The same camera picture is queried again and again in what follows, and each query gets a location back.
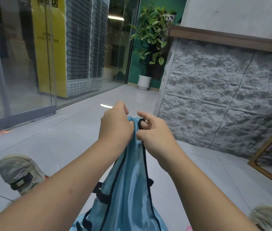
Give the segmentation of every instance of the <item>tiled floor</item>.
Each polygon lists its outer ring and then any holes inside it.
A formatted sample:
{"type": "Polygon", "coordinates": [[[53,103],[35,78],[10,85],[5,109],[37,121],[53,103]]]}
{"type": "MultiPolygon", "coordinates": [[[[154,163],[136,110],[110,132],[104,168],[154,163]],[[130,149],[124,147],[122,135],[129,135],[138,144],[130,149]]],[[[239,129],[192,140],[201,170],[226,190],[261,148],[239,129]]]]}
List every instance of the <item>tiled floor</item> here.
{"type": "MultiPolygon", "coordinates": [[[[25,154],[33,158],[46,174],[52,175],[79,156],[98,138],[100,118],[107,108],[123,100],[131,116],[138,110],[153,113],[158,93],[123,85],[95,97],[59,109],[57,114],[14,128],[0,135],[0,158],[25,154]]],[[[247,165],[247,160],[229,154],[179,142],[186,154],[247,215],[259,204],[272,205],[272,181],[247,165]]],[[[154,206],[169,230],[186,230],[189,221],[170,177],[147,154],[154,206]]],[[[18,197],[0,178],[0,211],[18,197]]],[[[91,208],[92,194],[82,213],[91,208]]]]}

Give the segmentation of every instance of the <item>sneaker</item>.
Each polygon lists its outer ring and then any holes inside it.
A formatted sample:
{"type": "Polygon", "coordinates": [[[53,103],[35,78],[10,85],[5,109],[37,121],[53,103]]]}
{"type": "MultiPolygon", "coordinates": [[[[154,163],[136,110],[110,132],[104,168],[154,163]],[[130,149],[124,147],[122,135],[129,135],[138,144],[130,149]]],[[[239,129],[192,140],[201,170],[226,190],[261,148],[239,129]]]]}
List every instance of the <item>sneaker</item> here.
{"type": "Polygon", "coordinates": [[[1,158],[0,176],[20,195],[26,194],[48,178],[34,160],[25,155],[7,155],[1,158]]]}
{"type": "Polygon", "coordinates": [[[249,219],[261,230],[272,231],[272,206],[256,206],[249,219]]]}

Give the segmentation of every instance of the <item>ceiling light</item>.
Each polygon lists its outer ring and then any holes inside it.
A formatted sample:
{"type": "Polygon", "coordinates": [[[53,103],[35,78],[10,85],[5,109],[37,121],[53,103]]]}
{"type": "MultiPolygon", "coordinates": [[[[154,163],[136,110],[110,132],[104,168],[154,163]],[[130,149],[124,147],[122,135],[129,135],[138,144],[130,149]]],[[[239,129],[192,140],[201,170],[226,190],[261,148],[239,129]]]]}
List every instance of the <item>ceiling light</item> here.
{"type": "Polygon", "coordinates": [[[105,105],[105,104],[101,104],[101,106],[102,106],[102,107],[105,107],[105,108],[109,108],[109,109],[112,108],[112,106],[108,106],[108,105],[105,105]]]}
{"type": "Polygon", "coordinates": [[[110,19],[116,19],[116,20],[120,20],[120,21],[124,21],[124,19],[122,17],[114,16],[114,15],[108,15],[108,18],[110,18],[110,19]]]}

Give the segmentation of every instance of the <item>drawstring bag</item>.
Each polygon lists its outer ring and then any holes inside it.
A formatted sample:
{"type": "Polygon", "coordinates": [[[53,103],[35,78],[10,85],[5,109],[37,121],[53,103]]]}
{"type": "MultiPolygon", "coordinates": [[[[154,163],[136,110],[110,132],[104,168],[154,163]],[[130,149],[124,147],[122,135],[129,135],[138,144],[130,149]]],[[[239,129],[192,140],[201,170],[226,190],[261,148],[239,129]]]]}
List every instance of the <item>drawstring bag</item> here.
{"type": "Polygon", "coordinates": [[[80,215],[70,231],[168,231],[152,204],[148,178],[146,149],[136,139],[141,128],[139,118],[128,117],[135,125],[134,135],[124,152],[114,163],[96,193],[92,208],[80,215]]]}

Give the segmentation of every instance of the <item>shoe strap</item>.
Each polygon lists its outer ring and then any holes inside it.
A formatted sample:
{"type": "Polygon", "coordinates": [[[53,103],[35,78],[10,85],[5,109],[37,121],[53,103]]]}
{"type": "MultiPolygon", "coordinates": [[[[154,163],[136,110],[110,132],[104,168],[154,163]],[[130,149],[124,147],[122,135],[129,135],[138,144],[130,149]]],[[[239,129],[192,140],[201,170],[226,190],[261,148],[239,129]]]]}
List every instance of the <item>shoe strap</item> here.
{"type": "Polygon", "coordinates": [[[10,184],[12,190],[18,190],[21,186],[25,183],[30,183],[34,176],[31,173],[27,173],[27,175],[23,176],[22,178],[18,179],[17,181],[10,184]]]}

